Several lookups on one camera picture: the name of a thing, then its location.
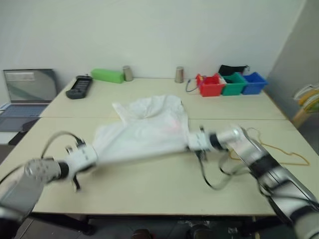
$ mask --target green bin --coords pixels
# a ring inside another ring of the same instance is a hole
[[[223,89],[223,96],[237,96],[240,95],[244,87],[247,85],[245,78],[238,72],[230,76],[223,76],[227,84]]]

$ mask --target black cloth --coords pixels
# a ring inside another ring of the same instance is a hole
[[[222,76],[230,76],[234,74],[235,72],[240,72],[243,73],[244,70],[249,67],[249,66],[226,66],[226,65],[221,65],[219,67],[218,73]]]

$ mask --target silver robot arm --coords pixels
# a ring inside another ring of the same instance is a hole
[[[11,171],[0,182],[0,238],[14,238],[46,184],[71,179],[76,184],[76,173],[94,166],[96,161],[93,147],[82,144],[63,161],[34,159]]]
[[[261,193],[278,217],[295,229],[300,239],[319,239],[319,207],[315,196],[258,142],[240,127],[217,133],[198,132],[191,150],[233,149],[256,178]]]

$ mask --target green box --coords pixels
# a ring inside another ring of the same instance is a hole
[[[245,78],[238,72],[230,76],[223,76],[227,84],[223,89],[223,96],[237,96],[240,95],[244,87],[247,85]]]
[[[107,69],[93,69],[91,76],[95,80],[122,83],[124,81],[123,72],[110,71]]]

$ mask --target table leg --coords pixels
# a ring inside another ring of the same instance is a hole
[[[29,217],[45,223],[76,230],[87,236],[93,235],[96,230],[93,225],[88,224],[87,222],[79,221],[63,214],[31,213]]]
[[[282,224],[283,222],[280,221],[278,217],[266,217],[255,222],[242,225],[241,227],[237,228],[237,232],[241,236],[248,237],[253,233],[280,226]]]

